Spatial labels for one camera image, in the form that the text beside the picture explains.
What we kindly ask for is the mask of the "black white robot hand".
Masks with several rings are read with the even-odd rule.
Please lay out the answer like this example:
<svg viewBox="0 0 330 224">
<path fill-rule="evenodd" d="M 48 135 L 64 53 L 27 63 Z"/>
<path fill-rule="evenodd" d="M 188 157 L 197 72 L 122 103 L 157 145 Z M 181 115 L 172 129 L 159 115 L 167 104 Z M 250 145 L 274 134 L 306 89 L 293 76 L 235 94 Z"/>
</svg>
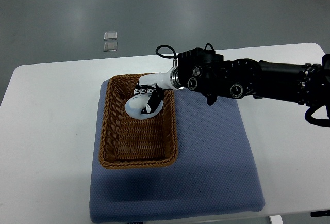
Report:
<svg viewBox="0 0 330 224">
<path fill-rule="evenodd" d="M 166 90 L 183 90 L 178 73 L 178 66 L 174 66 L 166 73 L 152 73 L 140 77 L 133 96 L 151 93 L 155 100 L 164 100 Z"/>
</svg>

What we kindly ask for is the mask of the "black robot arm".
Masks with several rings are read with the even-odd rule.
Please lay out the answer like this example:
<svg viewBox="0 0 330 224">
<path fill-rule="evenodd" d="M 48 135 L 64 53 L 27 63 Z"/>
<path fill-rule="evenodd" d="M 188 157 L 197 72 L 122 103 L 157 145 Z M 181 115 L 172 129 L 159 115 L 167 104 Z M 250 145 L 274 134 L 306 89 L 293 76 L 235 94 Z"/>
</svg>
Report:
<svg viewBox="0 0 330 224">
<path fill-rule="evenodd" d="M 241 99 L 245 96 L 268 98 L 306 105 L 305 120 L 313 125 L 329 127 L 329 118 L 317 119 L 313 114 L 325 107 L 329 110 L 329 54 L 321 64 L 285 64 L 244 58 L 224 60 L 211 44 L 204 48 L 176 53 L 170 58 L 176 67 L 170 77 L 175 87 L 185 87 L 206 97 L 213 105 L 217 97 Z"/>
</svg>

